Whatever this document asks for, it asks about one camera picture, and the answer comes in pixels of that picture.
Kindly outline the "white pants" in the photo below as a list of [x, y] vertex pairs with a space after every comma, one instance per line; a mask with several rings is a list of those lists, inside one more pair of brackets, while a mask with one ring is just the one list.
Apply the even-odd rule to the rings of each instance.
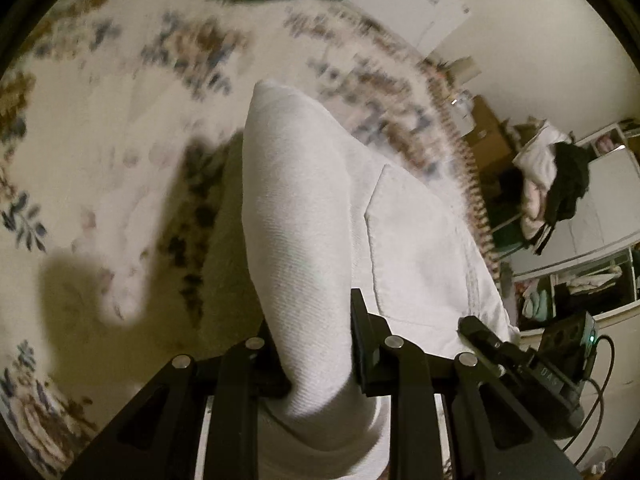
[[435, 356], [465, 350], [462, 316], [516, 341], [463, 219], [306, 94], [262, 81], [243, 138], [250, 279], [292, 389], [258, 412], [264, 479], [375, 479], [390, 455], [390, 401], [352, 364], [350, 293]]

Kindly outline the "white shelf unit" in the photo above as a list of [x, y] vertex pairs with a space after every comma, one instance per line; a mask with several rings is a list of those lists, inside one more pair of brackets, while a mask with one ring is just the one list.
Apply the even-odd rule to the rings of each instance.
[[510, 318], [523, 332], [572, 309], [601, 316], [639, 299], [639, 157], [617, 124], [575, 142], [591, 157], [590, 185], [539, 256], [521, 231], [521, 171], [512, 162], [501, 176], [506, 226], [496, 242], [512, 281]]

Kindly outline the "floral fleece blanket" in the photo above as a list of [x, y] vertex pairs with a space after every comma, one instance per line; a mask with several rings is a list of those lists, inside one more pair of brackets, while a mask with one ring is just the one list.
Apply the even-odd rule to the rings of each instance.
[[238, 147], [267, 78], [439, 193], [497, 270], [444, 72], [356, 6], [58, 0], [1, 81], [1, 417], [38, 478], [170, 358], [259, 325]]

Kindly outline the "pile of clothes on chair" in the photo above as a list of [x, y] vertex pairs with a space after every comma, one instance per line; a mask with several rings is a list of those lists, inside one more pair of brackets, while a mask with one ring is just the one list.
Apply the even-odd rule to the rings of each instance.
[[514, 127], [518, 154], [514, 166], [523, 176], [521, 231], [537, 256], [556, 226], [576, 214], [590, 185], [589, 152], [547, 119], [528, 118]]

